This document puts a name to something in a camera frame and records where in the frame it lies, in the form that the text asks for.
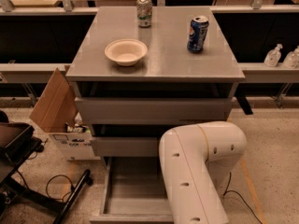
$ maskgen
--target gray countertop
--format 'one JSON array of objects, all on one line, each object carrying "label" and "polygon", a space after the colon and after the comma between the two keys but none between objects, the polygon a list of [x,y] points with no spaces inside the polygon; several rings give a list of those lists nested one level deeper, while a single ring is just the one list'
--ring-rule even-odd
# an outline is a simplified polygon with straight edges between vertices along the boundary
[{"label": "gray countertop", "polygon": [[[209,27],[201,53],[187,50],[190,21],[205,15]],[[149,52],[138,64],[121,67],[105,55],[124,38],[144,42]],[[100,7],[74,59],[70,81],[238,82],[244,79],[210,7],[154,7],[150,28],[139,28],[136,7]]]}]

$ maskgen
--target silver soda can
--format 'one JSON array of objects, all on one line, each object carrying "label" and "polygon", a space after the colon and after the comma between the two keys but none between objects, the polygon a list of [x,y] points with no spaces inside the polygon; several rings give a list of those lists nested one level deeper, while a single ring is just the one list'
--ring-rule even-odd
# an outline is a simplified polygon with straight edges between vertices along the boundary
[{"label": "silver soda can", "polygon": [[152,2],[151,0],[137,0],[137,18],[140,27],[151,26]]},{"label": "silver soda can", "polygon": [[208,18],[205,16],[197,16],[191,20],[189,40],[187,49],[189,52],[196,53],[204,48],[208,27]]}]

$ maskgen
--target floor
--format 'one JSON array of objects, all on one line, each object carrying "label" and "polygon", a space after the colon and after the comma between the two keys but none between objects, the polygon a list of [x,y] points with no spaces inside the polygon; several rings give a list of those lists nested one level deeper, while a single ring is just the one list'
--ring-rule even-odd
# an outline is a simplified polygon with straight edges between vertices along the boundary
[{"label": "floor", "polygon": [[[235,192],[221,200],[231,224],[299,223],[299,99],[287,97],[279,109],[271,98],[249,98],[253,115],[246,116],[235,102],[229,122],[240,127],[248,139],[248,148],[232,171],[229,190],[242,195],[260,222]],[[31,123],[35,136],[46,141],[48,136],[29,120],[30,101],[24,98],[0,98],[0,109],[11,121]],[[42,153],[32,155],[20,169],[31,189],[46,194],[46,185],[56,175],[67,175],[73,183],[85,169],[92,172],[93,185],[85,186],[71,207],[64,223],[89,223],[99,214],[104,190],[105,169],[101,161],[67,161],[50,140]],[[48,186],[54,198],[63,198],[69,191],[66,178],[57,177]],[[54,214],[15,199],[0,218],[0,223],[52,223]]]}]

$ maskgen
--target white bottle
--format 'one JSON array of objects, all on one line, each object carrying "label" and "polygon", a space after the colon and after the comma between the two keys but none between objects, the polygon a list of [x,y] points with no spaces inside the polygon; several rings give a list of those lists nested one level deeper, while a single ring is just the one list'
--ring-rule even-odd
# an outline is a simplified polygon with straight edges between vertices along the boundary
[{"label": "white bottle", "polygon": [[277,44],[274,49],[271,49],[265,57],[264,63],[271,67],[277,66],[281,57],[280,49],[282,49],[281,44]]},{"label": "white bottle", "polygon": [[290,51],[283,61],[283,66],[294,69],[299,64],[299,46],[294,51]]}]

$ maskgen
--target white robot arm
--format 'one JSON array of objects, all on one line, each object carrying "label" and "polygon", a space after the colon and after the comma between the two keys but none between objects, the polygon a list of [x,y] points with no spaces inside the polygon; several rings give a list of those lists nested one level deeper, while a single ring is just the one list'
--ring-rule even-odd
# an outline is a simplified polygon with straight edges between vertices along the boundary
[{"label": "white robot arm", "polygon": [[228,223],[215,187],[246,144],[244,133],[224,121],[180,126],[162,136],[160,163],[175,224]]}]

